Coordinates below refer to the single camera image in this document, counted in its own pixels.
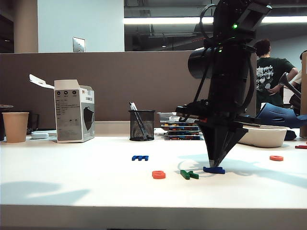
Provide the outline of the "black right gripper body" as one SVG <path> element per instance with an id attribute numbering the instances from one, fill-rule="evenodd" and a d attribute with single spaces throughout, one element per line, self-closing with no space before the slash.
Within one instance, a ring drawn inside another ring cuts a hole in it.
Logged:
<path id="1" fill-rule="evenodd" d="M 241 128 L 236 117 L 244 112 L 254 93 L 251 56 L 248 45 L 200 48 L 188 59 L 191 75 L 200 79 L 193 102 L 177 107 L 177 115 L 193 117 L 211 126 Z"/>

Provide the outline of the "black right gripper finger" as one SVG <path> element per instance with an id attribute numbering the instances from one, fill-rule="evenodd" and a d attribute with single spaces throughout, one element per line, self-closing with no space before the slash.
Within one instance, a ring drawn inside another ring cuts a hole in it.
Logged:
<path id="1" fill-rule="evenodd" d="M 219 166 L 225 157 L 225 143 L 228 135 L 228 127 L 211 126 L 208 123 L 196 121 L 203 133 L 206 142 L 210 166 Z"/>
<path id="2" fill-rule="evenodd" d="M 236 145 L 241 138 L 248 132 L 246 128 L 238 128 L 235 132 L 228 132 L 225 144 L 222 147 L 222 153 L 219 155 L 218 159 L 215 160 L 214 165 L 219 166 L 225 156 L 229 151 Z"/>

